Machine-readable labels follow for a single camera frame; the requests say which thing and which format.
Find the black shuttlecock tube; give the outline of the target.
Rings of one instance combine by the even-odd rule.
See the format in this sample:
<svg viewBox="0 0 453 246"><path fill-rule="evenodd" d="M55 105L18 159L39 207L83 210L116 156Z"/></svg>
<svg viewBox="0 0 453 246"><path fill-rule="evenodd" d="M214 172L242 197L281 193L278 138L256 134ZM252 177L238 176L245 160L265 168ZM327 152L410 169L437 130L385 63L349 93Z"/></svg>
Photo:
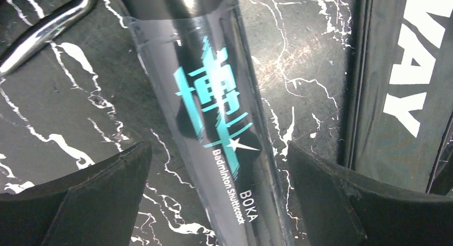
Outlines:
<svg viewBox="0 0 453 246"><path fill-rule="evenodd" d="M293 245L238 0L120 0L220 245Z"/></svg>

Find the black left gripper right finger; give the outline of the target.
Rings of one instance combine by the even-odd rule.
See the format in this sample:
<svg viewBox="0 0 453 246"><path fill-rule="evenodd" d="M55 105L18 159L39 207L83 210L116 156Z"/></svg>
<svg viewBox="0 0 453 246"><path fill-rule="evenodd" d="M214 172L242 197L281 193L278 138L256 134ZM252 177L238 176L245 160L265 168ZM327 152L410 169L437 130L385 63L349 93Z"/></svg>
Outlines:
<svg viewBox="0 0 453 246"><path fill-rule="evenodd" d="M295 144L287 161L311 245L452 245L452 198L379 182Z"/></svg>

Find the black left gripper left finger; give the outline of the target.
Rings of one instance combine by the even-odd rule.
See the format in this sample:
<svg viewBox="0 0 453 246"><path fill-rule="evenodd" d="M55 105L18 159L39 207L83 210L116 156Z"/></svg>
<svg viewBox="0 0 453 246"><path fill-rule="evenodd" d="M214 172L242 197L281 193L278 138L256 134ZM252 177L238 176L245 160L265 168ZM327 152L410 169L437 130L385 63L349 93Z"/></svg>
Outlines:
<svg viewBox="0 0 453 246"><path fill-rule="evenodd" d="M1 245L128 245L152 161L140 142L59 179L1 194Z"/></svg>

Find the black racket bag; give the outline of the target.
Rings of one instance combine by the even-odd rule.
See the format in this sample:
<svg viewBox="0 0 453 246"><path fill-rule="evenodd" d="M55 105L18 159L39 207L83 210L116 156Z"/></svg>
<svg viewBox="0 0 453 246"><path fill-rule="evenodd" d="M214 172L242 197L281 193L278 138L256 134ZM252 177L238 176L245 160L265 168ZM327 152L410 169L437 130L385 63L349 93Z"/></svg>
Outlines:
<svg viewBox="0 0 453 246"><path fill-rule="evenodd" d="M360 0L344 164L452 195L452 0Z"/></svg>

